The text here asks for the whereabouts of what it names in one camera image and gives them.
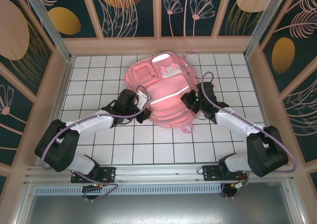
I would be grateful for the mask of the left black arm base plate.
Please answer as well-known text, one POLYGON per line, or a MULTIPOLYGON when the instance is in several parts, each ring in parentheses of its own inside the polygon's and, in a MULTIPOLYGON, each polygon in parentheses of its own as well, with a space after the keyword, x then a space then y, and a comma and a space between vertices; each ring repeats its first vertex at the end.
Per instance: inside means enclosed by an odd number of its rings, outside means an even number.
POLYGON ((116 168, 115 167, 99 167, 94 168, 88 175, 84 175, 86 178, 83 178, 77 173, 72 173, 70 182, 71 183, 114 183, 116 168))

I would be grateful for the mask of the aluminium frame post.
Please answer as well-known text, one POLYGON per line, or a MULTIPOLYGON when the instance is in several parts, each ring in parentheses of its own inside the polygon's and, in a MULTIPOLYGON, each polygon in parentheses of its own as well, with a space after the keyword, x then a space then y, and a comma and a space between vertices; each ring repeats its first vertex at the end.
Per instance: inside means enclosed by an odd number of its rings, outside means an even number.
POLYGON ((260 38, 277 12, 282 1, 283 0, 269 0, 265 10, 263 11, 258 23, 255 26, 254 31, 251 34, 248 44, 244 49, 244 57, 246 60, 251 57, 260 41, 260 38))
POLYGON ((51 20, 46 8, 40 0, 29 0, 31 6, 35 10, 38 17, 41 19, 43 26, 46 28, 48 34, 55 43, 62 57, 69 62, 71 54, 69 53, 65 43, 62 40, 60 33, 57 31, 53 21, 51 20))

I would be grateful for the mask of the left aluminium frame post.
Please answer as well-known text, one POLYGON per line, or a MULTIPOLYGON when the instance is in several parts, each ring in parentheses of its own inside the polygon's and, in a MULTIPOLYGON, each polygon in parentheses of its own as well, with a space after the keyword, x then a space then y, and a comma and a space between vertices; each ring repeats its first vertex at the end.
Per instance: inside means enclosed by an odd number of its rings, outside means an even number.
POLYGON ((57 31, 53 21, 51 20, 46 8, 40 0, 29 0, 31 6, 35 10, 38 17, 41 19, 43 26, 46 28, 48 34, 55 43, 62 57, 69 62, 71 54, 69 53, 65 43, 62 40, 60 33, 57 31))

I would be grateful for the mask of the grey metal sheet panel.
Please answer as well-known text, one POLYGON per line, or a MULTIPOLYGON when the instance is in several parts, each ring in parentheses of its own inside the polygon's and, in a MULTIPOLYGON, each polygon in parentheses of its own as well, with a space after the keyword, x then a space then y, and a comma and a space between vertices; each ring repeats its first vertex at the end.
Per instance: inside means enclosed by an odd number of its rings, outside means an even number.
POLYGON ((36 196, 18 224, 302 224, 281 193, 255 200, 245 194, 36 196))

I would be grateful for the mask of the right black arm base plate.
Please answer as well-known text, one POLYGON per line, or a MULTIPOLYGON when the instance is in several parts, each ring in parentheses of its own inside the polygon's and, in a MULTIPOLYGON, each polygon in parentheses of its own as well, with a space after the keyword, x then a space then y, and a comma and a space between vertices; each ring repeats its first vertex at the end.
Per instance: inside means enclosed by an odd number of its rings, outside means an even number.
POLYGON ((230 172, 219 165, 203 166, 204 181, 240 181, 247 179, 247 173, 230 172))

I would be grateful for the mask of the right aluminium frame post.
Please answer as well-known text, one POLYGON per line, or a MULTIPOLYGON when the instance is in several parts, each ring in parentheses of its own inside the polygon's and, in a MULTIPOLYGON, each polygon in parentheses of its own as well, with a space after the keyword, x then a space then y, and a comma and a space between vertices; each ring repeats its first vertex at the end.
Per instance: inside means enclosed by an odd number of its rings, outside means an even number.
POLYGON ((265 10, 263 11, 258 23, 255 26, 254 31, 251 34, 248 44, 244 49, 244 57, 246 60, 251 57, 260 41, 260 38, 277 12, 282 1, 283 0, 269 0, 265 10))

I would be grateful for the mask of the pink backpack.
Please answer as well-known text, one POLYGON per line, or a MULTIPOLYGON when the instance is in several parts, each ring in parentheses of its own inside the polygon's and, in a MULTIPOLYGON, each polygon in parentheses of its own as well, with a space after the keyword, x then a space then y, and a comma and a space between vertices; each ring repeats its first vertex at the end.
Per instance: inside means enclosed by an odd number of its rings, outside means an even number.
POLYGON ((144 86, 152 100, 147 105, 149 120, 162 128, 193 132, 193 107, 185 104, 197 100, 197 73, 192 65, 172 52, 146 58, 132 64, 126 71, 128 89, 144 86))

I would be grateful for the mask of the aluminium mounting rail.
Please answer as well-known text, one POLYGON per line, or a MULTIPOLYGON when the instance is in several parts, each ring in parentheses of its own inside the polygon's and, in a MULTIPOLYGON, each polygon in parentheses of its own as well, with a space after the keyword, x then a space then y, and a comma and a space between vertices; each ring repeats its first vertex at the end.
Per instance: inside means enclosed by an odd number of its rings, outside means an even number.
MULTIPOLYGON (((114 182, 121 185, 203 183, 203 164, 116 165, 114 182)), ((23 178, 25 185, 69 185, 72 173, 29 167, 23 178)))

